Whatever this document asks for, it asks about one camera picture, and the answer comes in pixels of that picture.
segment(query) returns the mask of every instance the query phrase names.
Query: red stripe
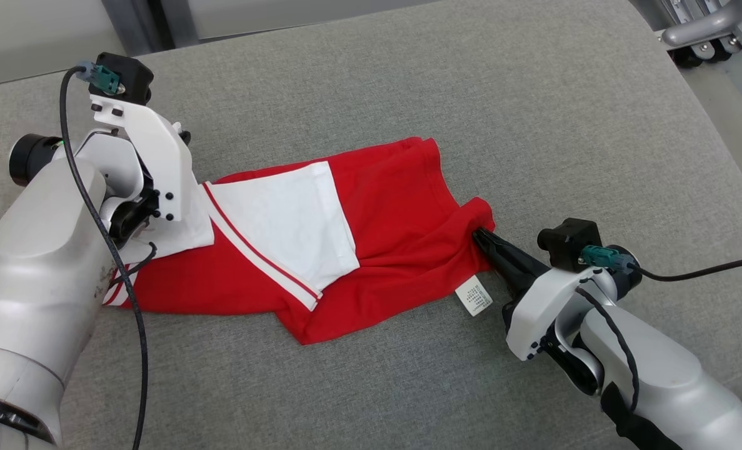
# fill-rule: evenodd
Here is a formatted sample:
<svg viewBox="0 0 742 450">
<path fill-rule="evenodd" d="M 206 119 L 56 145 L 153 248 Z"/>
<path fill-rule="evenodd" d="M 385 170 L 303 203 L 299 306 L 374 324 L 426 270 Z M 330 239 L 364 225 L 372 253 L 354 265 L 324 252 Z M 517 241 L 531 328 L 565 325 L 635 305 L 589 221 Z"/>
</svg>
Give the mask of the red stripe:
<svg viewBox="0 0 742 450">
<path fill-rule="evenodd" d="M 127 265 L 124 266 L 127 271 L 129 270 L 129 266 L 130 266 L 130 264 L 127 264 Z M 113 274 L 113 279 L 115 279 L 116 276 L 118 276 L 118 271 L 116 271 L 116 273 Z M 116 291 L 113 293 L 113 296 L 111 296 L 110 299 L 108 299 L 106 302 L 104 302 L 104 305 L 105 306 L 107 306 L 108 304 L 111 304 L 116 299 L 116 297 L 118 296 L 118 293 L 120 293 L 120 290 L 121 290 L 122 287 L 123 287 L 123 282 L 119 282 L 118 286 L 116 286 Z"/>
<path fill-rule="evenodd" d="M 226 214 L 223 213 L 223 210 L 220 209 L 220 207 L 218 206 L 218 202 L 216 202 L 216 198 L 213 196 L 213 192 L 210 191 L 210 187 L 208 187 L 207 183 L 204 183 L 202 186 L 204 187 L 204 190 L 207 191 L 207 195 L 210 197 L 210 201 L 213 202 L 213 206 L 216 207 L 216 210 L 218 211 L 218 214 L 220 214 L 220 216 L 223 218 L 223 220 L 226 221 L 226 223 L 229 226 L 229 228 L 231 228 L 231 230 L 234 231 L 235 234 L 237 234 L 237 237 L 246 245 L 246 247 L 249 248 L 249 250 L 253 251 L 253 253 L 256 254 L 257 256 L 259 256 L 260 259 L 262 259 L 263 261 L 265 261 L 272 268 L 275 268 L 277 271 L 279 271 L 279 273 L 283 274 L 283 276 L 288 277 L 288 279 L 290 279 L 292 282 L 294 282 L 295 284 L 298 284 L 299 287 L 301 287 L 303 290 L 307 291 L 307 293 L 310 294 L 311 296 L 313 296 L 313 298 L 318 299 L 318 294 L 314 293 L 313 290 L 311 290 L 305 284 L 303 284 L 302 282 L 300 282 L 299 279 L 296 279 L 296 277 L 291 276 L 286 271 L 283 271 L 281 268 L 279 268 L 279 266 L 277 266 L 276 264 L 274 264 L 270 259 L 268 259 L 265 256 L 263 256 L 262 253 L 259 253 L 259 251 L 257 251 L 256 248 L 254 248 L 253 245 L 251 245 L 251 243 L 248 243 L 248 240 L 246 238 L 244 238 L 243 235 L 240 234 L 239 231 L 237 231 L 237 228 L 234 227 L 234 225 L 231 223 L 231 221 L 226 216 Z"/>
</svg>

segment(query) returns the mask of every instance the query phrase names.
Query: red and white shirt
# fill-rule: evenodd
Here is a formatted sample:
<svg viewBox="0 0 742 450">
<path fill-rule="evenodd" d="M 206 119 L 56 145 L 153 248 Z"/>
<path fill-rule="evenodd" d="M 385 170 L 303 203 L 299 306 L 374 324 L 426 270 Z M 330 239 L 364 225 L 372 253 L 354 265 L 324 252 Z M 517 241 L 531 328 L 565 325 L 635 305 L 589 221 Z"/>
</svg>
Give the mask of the red and white shirt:
<svg viewBox="0 0 742 450">
<path fill-rule="evenodd" d="M 165 256 L 154 240 L 163 257 L 131 276 L 143 311 L 273 311 L 312 344 L 448 296 L 488 268 L 471 231 L 493 230 L 491 209 L 478 197 L 454 201 L 432 139 L 242 172 L 198 189 L 191 214 L 205 219 L 157 224 L 183 228 L 173 245 L 190 250 Z M 124 258 L 142 259 L 140 245 Z M 124 291 L 114 286 L 104 303 L 130 307 Z"/>
</svg>

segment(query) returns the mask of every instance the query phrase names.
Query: black cable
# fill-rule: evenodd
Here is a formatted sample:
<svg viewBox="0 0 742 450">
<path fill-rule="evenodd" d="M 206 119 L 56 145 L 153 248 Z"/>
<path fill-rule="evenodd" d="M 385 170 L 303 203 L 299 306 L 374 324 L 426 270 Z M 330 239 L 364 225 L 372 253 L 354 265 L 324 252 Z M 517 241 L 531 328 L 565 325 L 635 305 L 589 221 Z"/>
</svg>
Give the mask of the black cable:
<svg viewBox="0 0 742 450">
<path fill-rule="evenodd" d="M 127 272 L 126 276 L 133 276 L 133 274 L 138 273 L 138 271 L 144 267 L 146 267 L 146 264 L 150 263 L 152 259 L 154 259 L 155 256 L 157 256 L 157 245 L 154 245 L 153 242 L 149 242 L 148 245 L 151 246 L 151 253 L 148 254 L 145 258 L 143 258 L 142 261 L 135 264 L 134 267 L 131 267 Z M 114 285 L 119 284 L 123 282 L 123 275 L 120 274 L 116 278 L 113 279 L 113 281 L 110 282 L 109 289 L 113 288 Z"/>
<path fill-rule="evenodd" d="M 68 97 L 68 82 L 70 82 L 71 77 L 73 77 L 76 72 L 83 71 L 85 71 L 85 68 L 82 66 L 68 69 L 63 76 L 63 81 L 59 88 L 59 127 L 62 131 L 65 157 L 68 158 L 68 166 L 71 168 L 71 175 L 73 176 L 74 183 L 76 183 L 76 188 L 79 189 L 79 194 L 82 196 L 84 205 L 88 207 L 90 216 L 93 217 L 93 222 L 96 223 L 96 227 L 99 228 L 101 237 L 103 237 L 104 242 L 107 244 L 107 248 L 113 255 L 118 271 L 124 274 L 127 273 L 127 270 L 120 254 L 118 254 L 118 247 L 114 244 L 113 239 L 110 238 L 107 227 L 105 227 L 104 222 L 101 220 L 101 216 L 99 216 L 99 211 L 96 210 L 93 200 L 90 200 L 90 196 L 88 196 L 88 190 L 84 187 L 82 177 L 79 175 L 79 168 L 76 167 L 76 161 L 74 161 L 74 154 L 71 151 L 71 137 L 68 133 L 68 106 L 66 104 Z M 131 280 L 128 276 L 123 279 L 123 286 L 129 294 L 131 309 L 134 311 L 134 318 L 137 321 L 137 333 L 140 337 L 140 359 L 142 362 L 142 373 L 140 377 L 140 410 L 137 415 L 137 429 L 134 430 L 134 442 L 133 446 L 131 446 L 133 450 L 138 450 L 140 447 L 140 438 L 142 438 L 143 435 L 143 421 L 145 421 L 146 418 L 146 399 L 148 396 L 148 345 L 146 343 L 146 328 L 143 326 L 143 314 L 140 312 L 140 308 L 137 305 L 137 296 L 134 294 L 134 287 L 131 285 Z"/>
<path fill-rule="evenodd" d="M 662 276 L 661 274 L 653 274 L 650 271 L 647 271 L 645 268 L 634 265 L 631 262 L 627 264 L 627 267 L 638 271 L 646 278 L 654 279 L 656 281 L 683 281 L 685 279 L 694 279 L 700 276 L 705 276 L 705 274 L 721 273 L 722 271 L 728 271 L 734 268 L 742 268 L 742 259 L 733 262 L 727 262 L 725 264 L 720 264 L 718 266 L 709 267 L 707 269 L 701 269 L 700 271 L 691 273 L 674 274 L 673 276 Z"/>
<path fill-rule="evenodd" d="M 628 365 L 629 371 L 631 372 L 631 388 L 633 388 L 634 390 L 633 395 L 631 395 L 631 405 L 629 406 L 629 413 L 634 413 L 634 410 L 637 408 L 637 397 L 640 392 L 640 378 L 637 377 L 637 362 L 634 361 L 634 355 L 631 353 L 631 350 L 629 350 L 629 346 L 626 344 L 626 340 L 623 339 L 623 335 L 618 329 L 618 326 L 613 320 L 613 317 L 611 317 L 607 310 L 604 309 L 599 300 L 596 300 L 596 298 L 594 298 L 590 294 L 590 292 L 585 291 L 580 286 L 576 287 L 576 292 L 579 293 L 580 296 L 584 297 L 585 300 L 588 300 L 588 302 L 590 302 L 590 304 L 592 304 L 593 307 L 596 308 L 596 311 L 601 314 L 601 316 L 607 322 L 610 330 L 612 330 L 613 334 L 616 335 L 616 339 L 618 339 L 618 345 L 620 345 L 621 350 L 623 350 L 623 354 L 626 355 L 626 364 Z"/>
</svg>

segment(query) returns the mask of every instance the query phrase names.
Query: metal frame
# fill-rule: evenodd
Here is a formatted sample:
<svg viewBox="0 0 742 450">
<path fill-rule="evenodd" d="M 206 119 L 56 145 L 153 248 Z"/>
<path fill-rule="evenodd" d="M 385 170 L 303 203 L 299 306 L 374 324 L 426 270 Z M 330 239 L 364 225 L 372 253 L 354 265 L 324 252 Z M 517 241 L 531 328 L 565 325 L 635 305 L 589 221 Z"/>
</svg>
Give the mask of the metal frame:
<svg viewBox="0 0 742 450">
<path fill-rule="evenodd" d="M 128 56 L 199 43 L 188 0 L 101 0 Z"/>
<path fill-rule="evenodd" d="M 673 5 L 682 0 L 670 0 Z M 715 38 L 722 38 L 733 33 L 742 22 L 742 0 L 731 0 L 727 6 L 696 20 L 680 20 L 679 25 L 670 26 L 659 34 L 659 40 L 669 49 L 683 48 L 703 43 Z"/>
<path fill-rule="evenodd" d="M 688 5 L 685 0 L 661 0 L 661 3 L 668 12 L 668 15 L 671 17 L 671 20 L 676 23 L 676 25 L 670 26 L 667 29 L 673 29 L 677 26 L 693 23 L 696 20 L 696 17 L 694 17 L 693 15 L 693 9 L 700 8 L 698 4 L 694 4 L 693 6 Z M 662 36 L 665 31 L 662 31 L 658 35 L 660 42 L 663 42 Z M 696 57 L 699 59 L 712 59 L 713 56 L 716 54 L 713 47 L 708 42 L 708 39 L 703 40 L 703 42 L 701 42 L 701 45 L 691 45 L 690 48 L 693 51 L 693 54 L 695 54 Z"/>
</svg>

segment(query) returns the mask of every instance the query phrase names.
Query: wall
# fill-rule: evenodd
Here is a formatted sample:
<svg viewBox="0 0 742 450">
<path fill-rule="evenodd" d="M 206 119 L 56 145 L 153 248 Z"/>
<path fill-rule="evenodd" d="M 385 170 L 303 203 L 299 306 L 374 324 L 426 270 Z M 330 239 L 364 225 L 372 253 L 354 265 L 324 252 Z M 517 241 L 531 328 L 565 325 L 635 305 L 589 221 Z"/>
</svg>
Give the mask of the wall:
<svg viewBox="0 0 742 450">
<path fill-rule="evenodd" d="M 0 0 L 0 83 L 123 53 L 100 0 Z"/>
<path fill-rule="evenodd" d="M 189 0 L 202 39 L 288 28 L 435 0 Z"/>
</svg>

